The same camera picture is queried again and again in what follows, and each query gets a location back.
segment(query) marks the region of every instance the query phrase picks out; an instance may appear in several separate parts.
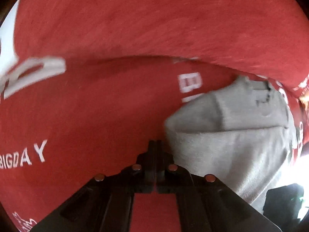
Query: folded gray cloth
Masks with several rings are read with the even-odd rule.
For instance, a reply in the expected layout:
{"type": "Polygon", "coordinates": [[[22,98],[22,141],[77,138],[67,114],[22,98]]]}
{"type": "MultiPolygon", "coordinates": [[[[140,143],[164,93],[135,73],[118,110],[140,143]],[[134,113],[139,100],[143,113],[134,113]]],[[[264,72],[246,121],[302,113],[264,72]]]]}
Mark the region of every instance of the folded gray cloth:
{"type": "Polygon", "coordinates": [[[275,187],[297,145],[282,95],[269,82],[244,76],[183,106],[165,130],[176,164],[216,175],[250,204],[275,187]]]}

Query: copper rivet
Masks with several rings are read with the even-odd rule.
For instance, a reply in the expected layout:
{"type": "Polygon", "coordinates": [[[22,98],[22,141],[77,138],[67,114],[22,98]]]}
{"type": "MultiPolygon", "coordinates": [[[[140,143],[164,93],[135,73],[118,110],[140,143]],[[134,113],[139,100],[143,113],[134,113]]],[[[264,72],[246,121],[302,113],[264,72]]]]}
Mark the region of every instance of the copper rivet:
{"type": "Polygon", "coordinates": [[[207,182],[214,182],[216,180],[216,176],[214,176],[213,174],[206,174],[205,175],[205,180],[207,182]]]}
{"type": "Polygon", "coordinates": [[[134,165],[132,166],[132,169],[133,169],[134,171],[139,171],[139,170],[142,169],[142,166],[141,166],[140,164],[134,164],[134,165]]]}
{"type": "Polygon", "coordinates": [[[178,166],[175,165],[175,164],[170,164],[170,165],[168,165],[168,169],[170,171],[176,171],[178,169],[178,166]]]}
{"type": "Polygon", "coordinates": [[[104,180],[104,178],[105,178],[105,175],[102,174],[102,173],[98,173],[98,174],[95,176],[95,180],[96,180],[96,181],[102,181],[102,180],[104,180]]]}

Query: black object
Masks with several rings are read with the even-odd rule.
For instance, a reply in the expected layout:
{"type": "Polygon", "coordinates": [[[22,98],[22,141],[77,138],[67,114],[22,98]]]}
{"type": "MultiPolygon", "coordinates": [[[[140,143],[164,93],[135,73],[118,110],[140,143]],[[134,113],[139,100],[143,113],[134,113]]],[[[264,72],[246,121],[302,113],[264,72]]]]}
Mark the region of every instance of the black object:
{"type": "Polygon", "coordinates": [[[304,188],[298,184],[270,189],[266,194],[263,215],[283,232],[290,232],[299,224],[304,188]]]}
{"type": "Polygon", "coordinates": [[[150,141],[135,165],[91,179],[31,232],[128,232],[134,194],[155,189],[176,194],[183,232],[281,231],[215,176],[196,176],[173,163],[160,141],[150,141]]]}

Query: gray cloth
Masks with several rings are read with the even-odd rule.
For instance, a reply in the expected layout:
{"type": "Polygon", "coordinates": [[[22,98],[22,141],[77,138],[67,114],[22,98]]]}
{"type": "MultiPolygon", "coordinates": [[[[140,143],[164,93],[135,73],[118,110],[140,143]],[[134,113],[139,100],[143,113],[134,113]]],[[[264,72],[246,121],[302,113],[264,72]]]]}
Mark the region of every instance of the gray cloth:
{"type": "Polygon", "coordinates": [[[192,174],[216,175],[250,204],[275,187],[297,145],[282,95],[269,82],[243,76],[183,106],[165,130],[176,164],[192,174]]]}

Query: red fabric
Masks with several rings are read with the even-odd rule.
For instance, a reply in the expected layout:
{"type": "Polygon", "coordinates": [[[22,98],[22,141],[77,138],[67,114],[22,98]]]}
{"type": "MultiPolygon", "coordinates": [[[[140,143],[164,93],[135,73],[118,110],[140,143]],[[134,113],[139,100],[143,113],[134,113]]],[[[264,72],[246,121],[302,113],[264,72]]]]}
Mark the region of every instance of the red fabric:
{"type": "MultiPolygon", "coordinates": [[[[163,121],[183,99],[239,71],[283,83],[302,121],[292,88],[309,73],[308,21],[294,0],[21,0],[14,44],[17,67],[46,56],[66,65],[1,97],[1,155],[27,147],[31,160],[0,170],[1,203],[20,229],[12,213],[38,222],[96,173],[133,164],[149,139],[164,139],[163,121]],[[184,93],[179,76],[189,73],[202,83],[184,93]],[[44,140],[42,162],[34,146],[44,140]]],[[[147,212],[141,197],[134,204],[131,232],[179,231],[175,199],[149,198],[147,212]]]]}

